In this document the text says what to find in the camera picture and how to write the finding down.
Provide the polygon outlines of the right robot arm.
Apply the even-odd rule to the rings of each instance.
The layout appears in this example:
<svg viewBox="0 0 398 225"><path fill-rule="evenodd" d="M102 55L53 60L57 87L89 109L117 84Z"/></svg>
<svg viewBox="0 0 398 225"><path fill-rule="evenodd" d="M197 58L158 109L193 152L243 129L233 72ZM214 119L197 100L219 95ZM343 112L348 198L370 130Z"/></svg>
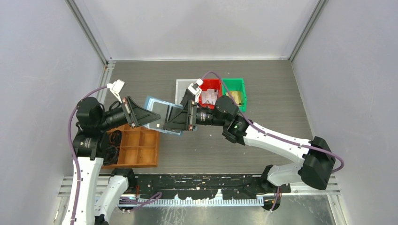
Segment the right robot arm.
<svg viewBox="0 0 398 225"><path fill-rule="evenodd" d="M287 165L266 166L258 184L266 193L300 181L318 190L328 186L336 158L320 137L299 139L262 127L239 113L239 107L228 96L218 98L212 109L197 107L185 99L182 109L171 109L163 128L189 131L197 125L221 126L222 135L231 143L265 149L289 159Z"/></svg>

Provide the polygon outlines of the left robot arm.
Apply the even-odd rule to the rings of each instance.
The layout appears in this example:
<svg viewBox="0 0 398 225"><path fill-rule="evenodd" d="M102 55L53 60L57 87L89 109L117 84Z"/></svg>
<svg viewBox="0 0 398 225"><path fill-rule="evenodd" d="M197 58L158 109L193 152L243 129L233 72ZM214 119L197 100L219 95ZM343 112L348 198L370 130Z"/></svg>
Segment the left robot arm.
<svg viewBox="0 0 398 225"><path fill-rule="evenodd" d="M73 182L64 225L107 225L122 194L136 190L131 168L115 168L105 191L95 201L97 182L109 145L107 131L122 125L140 127L160 119L160 115L138 106L131 97L123 98L118 108L105 111L94 97L85 97L75 112L78 132L69 138L73 157Z"/></svg>

